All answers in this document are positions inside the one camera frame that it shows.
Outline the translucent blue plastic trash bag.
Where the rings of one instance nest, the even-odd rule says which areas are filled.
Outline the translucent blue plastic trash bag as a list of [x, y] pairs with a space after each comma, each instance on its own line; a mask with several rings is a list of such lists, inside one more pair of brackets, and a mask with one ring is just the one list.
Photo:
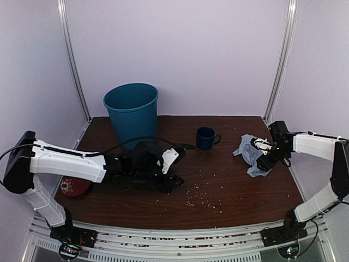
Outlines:
[[249, 168], [246, 173], [252, 177], [267, 176], [269, 171], [263, 171], [257, 167], [257, 159], [260, 156], [266, 156], [272, 148], [267, 139], [257, 138], [255, 136], [244, 134], [241, 136], [239, 147], [232, 152], [233, 156], [241, 155]]

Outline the teal plastic trash bin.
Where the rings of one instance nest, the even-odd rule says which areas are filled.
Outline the teal plastic trash bin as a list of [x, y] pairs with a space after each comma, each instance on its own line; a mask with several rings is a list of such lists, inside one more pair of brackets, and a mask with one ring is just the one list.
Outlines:
[[116, 87], [103, 99], [118, 142], [141, 136], [157, 136], [158, 90], [149, 84]]

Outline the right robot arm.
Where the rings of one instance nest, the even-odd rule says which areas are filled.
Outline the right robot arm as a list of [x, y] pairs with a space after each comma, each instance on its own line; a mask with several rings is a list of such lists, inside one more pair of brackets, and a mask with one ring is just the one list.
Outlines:
[[262, 173], [270, 172], [278, 163], [290, 166], [292, 154], [297, 157], [292, 169], [301, 186], [313, 192], [305, 202], [288, 210], [282, 218], [279, 235], [291, 241], [305, 230], [307, 222], [327, 214], [348, 196], [348, 138], [312, 132], [277, 132], [272, 145], [255, 139], [252, 144], [263, 153], [256, 166]]

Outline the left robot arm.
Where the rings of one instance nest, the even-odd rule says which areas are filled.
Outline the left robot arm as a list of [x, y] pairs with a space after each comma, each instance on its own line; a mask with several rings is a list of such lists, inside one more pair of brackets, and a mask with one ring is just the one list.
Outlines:
[[83, 152], [47, 144], [36, 139], [35, 132], [27, 131], [15, 147], [4, 152], [9, 158], [1, 185], [23, 195], [45, 218], [54, 237], [74, 242], [81, 234], [70, 212], [50, 197], [38, 175], [62, 175], [123, 188], [150, 184], [162, 193], [171, 193], [184, 183], [172, 165], [185, 156], [187, 146], [164, 140], [171, 147], [163, 150], [157, 140], [154, 136], [130, 139], [136, 146], [121, 154], [111, 149]]

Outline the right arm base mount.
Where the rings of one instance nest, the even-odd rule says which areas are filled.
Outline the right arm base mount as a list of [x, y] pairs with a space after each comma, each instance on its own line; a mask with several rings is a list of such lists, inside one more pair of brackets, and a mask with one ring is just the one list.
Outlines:
[[265, 227], [260, 234], [264, 247], [276, 246], [278, 254], [288, 260], [295, 259], [300, 255], [299, 240], [308, 235], [305, 229], [301, 229], [295, 234], [284, 233], [283, 226]]

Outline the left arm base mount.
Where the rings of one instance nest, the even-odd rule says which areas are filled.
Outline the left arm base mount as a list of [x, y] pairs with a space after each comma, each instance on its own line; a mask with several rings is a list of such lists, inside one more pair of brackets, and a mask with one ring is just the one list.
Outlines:
[[58, 240], [59, 256], [66, 261], [76, 259], [83, 247], [93, 248], [98, 232], [95, 230], [72, 227], [71, 229], [50, 228], [50, 238]]

